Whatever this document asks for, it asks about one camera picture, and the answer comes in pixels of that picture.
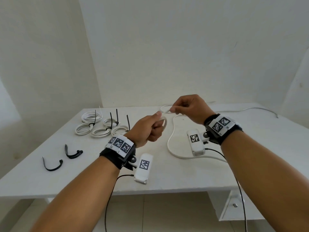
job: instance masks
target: tiled floor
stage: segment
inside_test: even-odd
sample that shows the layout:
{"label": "tiled floor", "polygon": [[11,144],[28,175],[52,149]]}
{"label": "tiled floor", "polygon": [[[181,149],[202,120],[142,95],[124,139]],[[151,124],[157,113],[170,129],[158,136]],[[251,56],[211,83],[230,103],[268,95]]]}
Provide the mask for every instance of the tiled floor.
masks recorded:
{"label": "tiled floor", "polygon": [[[29,231],[46,206],[43,199],[35,200],[11,232]],[[218,221],[206,192],[113,196],[106,223],[108,232],[244,231],[243,221]],[[250,224],[249,231],[255,231]],[[94,232],[104,232],[104,214]]]}

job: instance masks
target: white table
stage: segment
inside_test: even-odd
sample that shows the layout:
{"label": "white table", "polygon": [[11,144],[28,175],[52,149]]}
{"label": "white table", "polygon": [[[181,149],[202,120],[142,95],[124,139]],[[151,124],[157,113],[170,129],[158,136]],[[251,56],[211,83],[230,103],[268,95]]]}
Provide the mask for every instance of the white table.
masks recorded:
{"label": "white table", "polygon": [[[211,108],[220,111],[256,106],[261,107],[256,103],[247,103],[211,105]],[[118,108],[119,121],[127,125],[126,115],[128,114],[132,127],[140,118],[152,115],[159,108]],[[90,134],[75,135],[75,127],[81,124],[81,115],[93,110],[83,109],[4,176],[0,180],[0,197],[19,199],[55,197],[72,179],[91,164],[111,138],[111,136],[93,138]],[[103,117],[108,118],[109,112],[112,112],[113,118],[116,116],[116,108],[103,108]],[[309,178],[307,146],[309,129],[282,116],[276,118],[273,113],[260,109],[250,109],[227,115],[237,120],[252,138],[288,161]],[[130,177],[120,178],[115,186],[114,195],[236,189],[237,184],[234,176],[226,163],[206,158],[181,160],[169,154],[167,139],[172,132],[172,117],[175,115],[165,114],[165,116],[168,119],[168,124],[162,137],[157,142],[149,142],[136,151],[137,156],[145,152],[154,155],[148,184],[136,183]],[[177,117],[175,123],[176,131],[170,141],[172,150],[178,155],[192,156],[186,131],[198,128],[202,132],[205,128],[194,124],[187,117]],[[101,127],[102,121],[97,123],[94,129]],[[69,147],[69,155],[75,154],[78,149],[84,152],[78,158],[71,160],[65,155],[65,144]],[[221,151],[220,147],[215,144],[210,143],[208,147]],[[207,155],[218,156],[212,151],[208,151]],[[45,158],[48,168],[58,166],[60,159],[64,163],[60,169],[48,172],[43,166],[42,156]],[[132,174],[127,169],[122,169],[120,172],[120,174],[129,173]]]}

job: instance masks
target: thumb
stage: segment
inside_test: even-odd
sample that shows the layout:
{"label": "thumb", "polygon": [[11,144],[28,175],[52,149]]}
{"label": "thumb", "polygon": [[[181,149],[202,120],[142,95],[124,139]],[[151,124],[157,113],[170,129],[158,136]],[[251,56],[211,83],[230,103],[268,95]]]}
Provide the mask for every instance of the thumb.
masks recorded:
{"label": "thumb", "polygon": [[181,113],[183,115],[186,115],[187,114],[187,110],[188,110],[187,107],[173,106],[173,107],[171,107],[170,112],[172,112],[172,113]]}
{"label": "thumb", "polygon": [[157,121],[159,121],[160,120],[160,118],[161,118],[161,116],[162,116],[162,112],[161,111],[157,111],[155,114],[153,114],[151,117],[150,117],[150,121],[151,121],[151,123],[152,123],[152,125],[154,124],[154,123],[156,123]]}

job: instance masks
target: forearm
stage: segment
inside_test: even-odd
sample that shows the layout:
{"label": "forearm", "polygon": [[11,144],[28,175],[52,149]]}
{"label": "forearm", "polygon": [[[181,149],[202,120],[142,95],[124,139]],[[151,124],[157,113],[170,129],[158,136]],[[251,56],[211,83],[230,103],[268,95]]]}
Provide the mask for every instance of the forearm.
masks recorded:
{"label": "forearm", "polygon": [[48,205],[31,232],[86,232],[98,222],[119,174],[99,157],[71,181]]}
{"label": "forearm", "polygon": [[246,194],[276,231],[309,228],[309,181],[241,131],[221,149]]}

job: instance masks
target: person's left hand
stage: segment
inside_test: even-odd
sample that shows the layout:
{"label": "person's left hand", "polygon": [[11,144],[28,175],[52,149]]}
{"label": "person's left hand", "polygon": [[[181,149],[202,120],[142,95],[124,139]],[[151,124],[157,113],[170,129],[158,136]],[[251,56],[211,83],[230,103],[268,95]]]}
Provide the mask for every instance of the person's left hand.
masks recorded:
{"label": "person's left hand", "polygon": [[162,112],[141,118],[124,136],[130,139],[136,148],[144,146],[147,141],[155,142],[163,132],[163,120],[159,121]]}

